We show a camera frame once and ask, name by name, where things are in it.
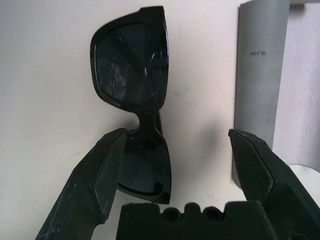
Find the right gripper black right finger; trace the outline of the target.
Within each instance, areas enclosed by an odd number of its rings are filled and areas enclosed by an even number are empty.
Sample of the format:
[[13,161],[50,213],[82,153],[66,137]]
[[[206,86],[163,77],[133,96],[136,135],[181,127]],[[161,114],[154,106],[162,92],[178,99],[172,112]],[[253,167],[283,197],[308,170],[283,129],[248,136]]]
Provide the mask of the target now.
[[261,138],[230,129],[235,167],[249,201],[262,204],[279,240],[318,240],[320,208],[296,177]]

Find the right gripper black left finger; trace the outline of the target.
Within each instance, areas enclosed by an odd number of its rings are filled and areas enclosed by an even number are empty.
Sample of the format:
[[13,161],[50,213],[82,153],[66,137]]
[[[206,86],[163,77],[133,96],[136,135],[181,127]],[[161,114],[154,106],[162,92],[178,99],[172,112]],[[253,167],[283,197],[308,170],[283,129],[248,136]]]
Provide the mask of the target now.
[[36,236],[38,240],[90,240],[109,218],[127,135],[105,134],[77,164]]

